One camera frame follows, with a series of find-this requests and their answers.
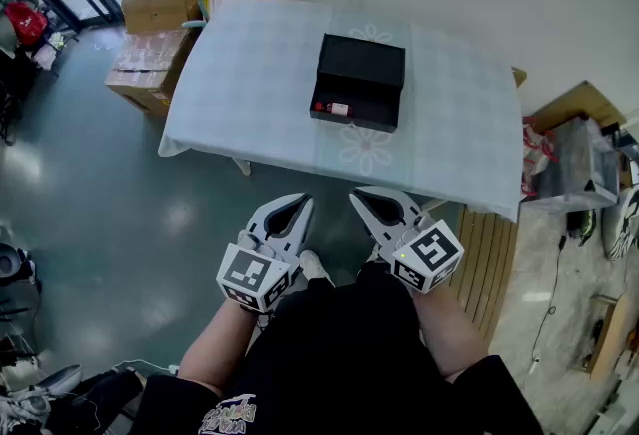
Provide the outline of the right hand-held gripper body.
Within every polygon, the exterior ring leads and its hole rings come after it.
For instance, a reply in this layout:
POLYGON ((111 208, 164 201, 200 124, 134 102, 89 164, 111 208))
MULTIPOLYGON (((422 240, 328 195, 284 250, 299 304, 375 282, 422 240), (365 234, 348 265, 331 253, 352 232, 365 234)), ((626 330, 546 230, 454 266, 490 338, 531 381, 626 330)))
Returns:
POLYGON ((457 269, 464 248, 444 220, 429 212, 411 219, 395 217, 398 230, 391 253, 391 274, 419 293, 429 293, 457 269))

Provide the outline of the small red bottle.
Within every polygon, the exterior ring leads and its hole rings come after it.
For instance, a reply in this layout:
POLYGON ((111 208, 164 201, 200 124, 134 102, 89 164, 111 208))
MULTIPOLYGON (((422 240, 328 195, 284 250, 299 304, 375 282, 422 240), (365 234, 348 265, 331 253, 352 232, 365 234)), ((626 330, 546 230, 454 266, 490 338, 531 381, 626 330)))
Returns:
POLYGON ((349 117, 353 115, 353 107, 351 105, 337 102, 315 102, 313 109, 316 112, 323 112, 337 116, 349 117))

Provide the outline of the black box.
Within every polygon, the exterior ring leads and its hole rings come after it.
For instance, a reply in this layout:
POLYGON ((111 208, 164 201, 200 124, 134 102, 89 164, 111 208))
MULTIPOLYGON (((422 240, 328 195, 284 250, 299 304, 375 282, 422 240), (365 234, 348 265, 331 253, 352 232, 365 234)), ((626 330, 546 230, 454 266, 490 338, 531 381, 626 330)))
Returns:
POLYGON ((400 47, 326 34, 310 102, 314 119, 392 133, 397 129, 405 83, 405 50, 400 47), (349 117, 316 112, 315 102, 353 107, 349 117))

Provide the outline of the person's left forearm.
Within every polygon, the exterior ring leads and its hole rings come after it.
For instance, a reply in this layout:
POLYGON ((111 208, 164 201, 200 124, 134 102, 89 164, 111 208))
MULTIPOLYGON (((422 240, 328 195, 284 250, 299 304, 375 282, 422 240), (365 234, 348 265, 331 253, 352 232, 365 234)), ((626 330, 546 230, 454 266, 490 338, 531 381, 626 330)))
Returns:
POLYGON ((257 318, 227 300, 185 353, 173 382, 174 396, 211 405, 235 394, 265 402, 277 391, 270 371, 274 353, 263 337, 252 339, 257 318))

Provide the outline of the person's right forearm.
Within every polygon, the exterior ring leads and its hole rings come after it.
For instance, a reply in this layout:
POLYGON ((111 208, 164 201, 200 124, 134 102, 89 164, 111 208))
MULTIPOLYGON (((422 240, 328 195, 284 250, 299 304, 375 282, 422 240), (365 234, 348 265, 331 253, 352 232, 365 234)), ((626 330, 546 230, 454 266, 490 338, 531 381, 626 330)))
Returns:
POLYGON ((412 301, 430 354, 440 374, 453 383, 466 369, 488 356, 488 347, 446 285, 412 301))

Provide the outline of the taped flat cardboard box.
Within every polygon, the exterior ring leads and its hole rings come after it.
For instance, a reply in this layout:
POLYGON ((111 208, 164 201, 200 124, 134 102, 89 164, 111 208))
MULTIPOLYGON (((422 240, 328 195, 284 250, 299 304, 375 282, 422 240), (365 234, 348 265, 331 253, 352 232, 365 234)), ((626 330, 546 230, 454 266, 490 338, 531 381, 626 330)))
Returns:
POLYGON ((105 86, 145 114, 166 117, 198 36, 194 29, 126 34, 105 86))

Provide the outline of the person's left white shoe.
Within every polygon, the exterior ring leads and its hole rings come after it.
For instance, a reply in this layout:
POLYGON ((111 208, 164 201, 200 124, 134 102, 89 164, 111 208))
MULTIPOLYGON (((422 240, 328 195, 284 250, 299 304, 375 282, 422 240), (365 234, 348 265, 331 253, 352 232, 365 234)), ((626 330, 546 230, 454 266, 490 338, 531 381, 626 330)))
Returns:
POLYGON ((334 286, 334 283, 328 272, 323 267, 320 258, 311 250, 306 249, 301 252, 299 256, 299 267, 306 281, 316 279, 325 280, 331 286, 334 286))

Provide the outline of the wooden slatted board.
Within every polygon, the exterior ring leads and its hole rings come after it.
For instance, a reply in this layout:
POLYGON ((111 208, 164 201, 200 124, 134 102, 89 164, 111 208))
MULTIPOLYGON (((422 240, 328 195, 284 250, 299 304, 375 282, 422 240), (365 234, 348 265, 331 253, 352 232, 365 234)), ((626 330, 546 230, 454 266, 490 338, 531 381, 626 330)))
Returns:
POLYGON ((464 205, 458 236, 465 255, 449 282, 486 342, 493 338, 513 268, 519 225, 464 205))

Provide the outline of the black printed t-shirt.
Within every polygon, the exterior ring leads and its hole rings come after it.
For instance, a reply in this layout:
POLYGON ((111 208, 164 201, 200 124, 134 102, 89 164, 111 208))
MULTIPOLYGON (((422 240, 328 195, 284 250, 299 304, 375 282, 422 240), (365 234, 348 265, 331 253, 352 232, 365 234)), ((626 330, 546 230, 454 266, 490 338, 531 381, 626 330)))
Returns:
POLYGON ((211 405, 145 387, 129 435, 544 435, 503 360, 488 353, 448 382, 423 340, 412 294, 380 263, 353 284, 311 280, 263 337, 277 391, 211 405))

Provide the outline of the light blue floral tablecloth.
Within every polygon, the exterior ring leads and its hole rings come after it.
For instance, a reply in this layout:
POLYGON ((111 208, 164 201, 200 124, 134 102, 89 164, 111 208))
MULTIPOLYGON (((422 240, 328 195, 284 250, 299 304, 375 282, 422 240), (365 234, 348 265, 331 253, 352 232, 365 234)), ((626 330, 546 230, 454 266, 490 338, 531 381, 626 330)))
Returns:
POLYGON ((223 4, 191 51, 159 145, 388 186, 516 219, 522 115, 512 69, 415 23, 292 0, 223 4), (326 34, 406 51, 394 132, 310 114, 326 34))

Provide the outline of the black green shoe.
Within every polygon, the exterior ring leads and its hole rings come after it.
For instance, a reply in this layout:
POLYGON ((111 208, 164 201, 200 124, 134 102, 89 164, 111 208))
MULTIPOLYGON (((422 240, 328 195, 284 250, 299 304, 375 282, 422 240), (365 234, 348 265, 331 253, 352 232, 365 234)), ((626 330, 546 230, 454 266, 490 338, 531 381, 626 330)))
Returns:
POLYGON ((566 231, 571 238, 586 241, 596 229, 596 210, 570 212, 566 222, 566 231))

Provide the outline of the teal plastic chair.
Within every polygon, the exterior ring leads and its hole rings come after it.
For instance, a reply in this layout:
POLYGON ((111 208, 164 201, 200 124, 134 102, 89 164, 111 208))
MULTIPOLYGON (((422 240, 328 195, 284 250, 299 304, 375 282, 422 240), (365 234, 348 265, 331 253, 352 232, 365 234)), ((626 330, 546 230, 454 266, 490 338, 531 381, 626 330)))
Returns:
POLYGON ((198 7, 201 13, 201 18, 199 20, 189 20, 182 23, 181 27, 183 29, 202 29, 207 25, 209 22, 209 13, 203 0, 198 0, 198 7))

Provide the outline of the grey white sneaker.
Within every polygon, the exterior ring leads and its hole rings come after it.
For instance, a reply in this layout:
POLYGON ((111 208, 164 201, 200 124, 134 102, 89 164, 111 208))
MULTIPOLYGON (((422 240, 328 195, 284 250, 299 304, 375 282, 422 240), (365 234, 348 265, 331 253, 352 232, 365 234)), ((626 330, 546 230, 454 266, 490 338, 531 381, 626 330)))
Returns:
POLYGON ((42 379, 36 384, 36 388, 44 391, 49 396, 59 397, 71 393, 81 383, 82 379, 82 366, 75 364, 42 379))

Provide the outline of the red bag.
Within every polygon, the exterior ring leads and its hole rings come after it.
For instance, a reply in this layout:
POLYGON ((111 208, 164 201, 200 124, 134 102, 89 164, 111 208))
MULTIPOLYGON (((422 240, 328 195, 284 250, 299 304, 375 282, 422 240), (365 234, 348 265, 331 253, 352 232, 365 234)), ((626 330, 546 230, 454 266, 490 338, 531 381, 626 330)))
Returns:
POLYGON ((46 16, 23 2, 10 2, 4 9, 18 41, 25 46, 32 46, 44 34, 48 19, 46 16))

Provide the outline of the red-handled clear plastic bags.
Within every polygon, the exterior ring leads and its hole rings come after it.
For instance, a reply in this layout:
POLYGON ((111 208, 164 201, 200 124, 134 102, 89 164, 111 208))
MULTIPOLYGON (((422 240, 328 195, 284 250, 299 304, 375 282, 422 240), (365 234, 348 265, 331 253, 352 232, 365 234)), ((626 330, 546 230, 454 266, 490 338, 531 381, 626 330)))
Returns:
POLYGON ((533 177, 544 171, 550 162, 557 163, 554 153, 555 135, 548 130, 542 134, 534 130, 534 117, 522 118, 523 165, 521 174, 521 198, 535 196, 533 177))

